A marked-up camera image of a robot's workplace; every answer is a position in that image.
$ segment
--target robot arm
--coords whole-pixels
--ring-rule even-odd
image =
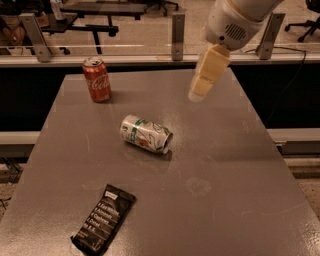
[[[213,44],[199,59],[189,99],[201,101],[230,64],[230,51],[244,47],[283,0],[216,0],[208,16],[206,40]]]

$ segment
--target table surface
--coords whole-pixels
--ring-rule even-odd
[[[49,33],[64,33],[68,30],[70,26],[75,22],[78,18],[77,14],[65,14],[66,20],[65,21],[57,21],[54,17],[54,14],[49,13],[47,14],[49,19],[50,26],[41,28],[42,32],[49,32]]]
[[[66,76],[0,225],[3,255],[80,255],[70,237],[106,184],[137,201],[106,255],[320,255],[320,225],[231,70],[201,103],[194,70],[112,73],[113,99]],[[134,114],[171,150],[122,141]]]
[[[64,6],[64,12],[76,12],[95,15],[136,16],[143,15],[144,4],[131,3],[102,3],[102,2],[78,2],[74,5]]]

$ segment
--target coca-cola can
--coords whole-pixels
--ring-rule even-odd
[[[111,88],[106,65],[99,57],[89,57],[82,63],[91,99],[103,102],[111,99]]]

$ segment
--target black wrapper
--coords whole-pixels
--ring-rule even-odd
[[[103,197],[79,232],[71,237],[72,243],[87,255],[102,255],[108,249],[135,200],[135,196],[107,185]]]

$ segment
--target white can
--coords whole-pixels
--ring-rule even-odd
[[[128,115],[121,123],[120,137],[151,152],[166,154],[173,134],[160,124]]]
[[[61,8],[63,8],[63,4],[61,0],[50,0],[50,4],[51,4],[51,9],[53,11],[54,17],[56,18],[56,20],[65,20],[66,16],[64,15],[63,12],[61,12]]]

